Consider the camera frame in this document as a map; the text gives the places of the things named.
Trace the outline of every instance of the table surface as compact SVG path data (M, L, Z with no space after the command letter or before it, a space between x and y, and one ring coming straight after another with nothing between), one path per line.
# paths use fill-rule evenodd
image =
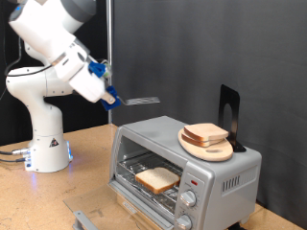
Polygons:
M65 133L74 160L59 172L26 172L23 163L0 162L0 230L72 229L75 218L63 201L107 184L116 128L105 125ZM11 151L27 145L28 142L22 142L0 147L0 150ZM1 159L13 158L1 155ZM259 205L243 227L248 230L302 230Z

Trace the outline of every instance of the metal spatula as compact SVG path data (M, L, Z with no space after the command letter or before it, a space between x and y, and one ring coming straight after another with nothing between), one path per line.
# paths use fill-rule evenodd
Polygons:
M138 99L129 99L123 100L119 96L117 98L122 102L124 105L137 105L137 104L156 104L160 103L160 99L158 97L151 97L151 98L138 98Z

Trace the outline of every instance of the toaster oven knob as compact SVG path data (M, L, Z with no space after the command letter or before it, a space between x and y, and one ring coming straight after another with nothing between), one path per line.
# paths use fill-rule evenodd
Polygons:
M192 221L188 216L183 215L176 220L176 226L177 229L190 230L192 228Z
M196 197L192 191L181 194L180 199L188 207L193 207L196 204Z

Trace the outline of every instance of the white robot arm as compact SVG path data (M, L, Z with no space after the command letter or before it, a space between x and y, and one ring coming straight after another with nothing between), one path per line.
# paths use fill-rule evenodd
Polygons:
M24 155L26 171L56 172L72 159L61 111L45 97L69 95L75 89L93 103L103 99L108 108L120 104L105 90L108 65L97 63L72 35L95 14L95 7L93 0L49 0L43 6L26 0L12 13L9 23L25 41L26 52L45 66L14 69L7 76L8 90L31 115L33 140L28 148L12 152Z
M9 23L28 46L43 56L44 64L54 67L59 79L68 81L90 102L103 99L114 104L117 99L105 87L105 78L110 77L108 66L97 63L72 35L95 14L95 6L94 0L52 0L43 6L25 0L12 13Z

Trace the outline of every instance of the warning label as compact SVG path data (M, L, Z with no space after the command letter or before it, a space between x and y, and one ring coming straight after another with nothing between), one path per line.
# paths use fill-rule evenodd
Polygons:
M59 143L57 142L56 138L54 138L54 139L52 139L49 148L55 147L55 146L58 146L58 145L59 145Z

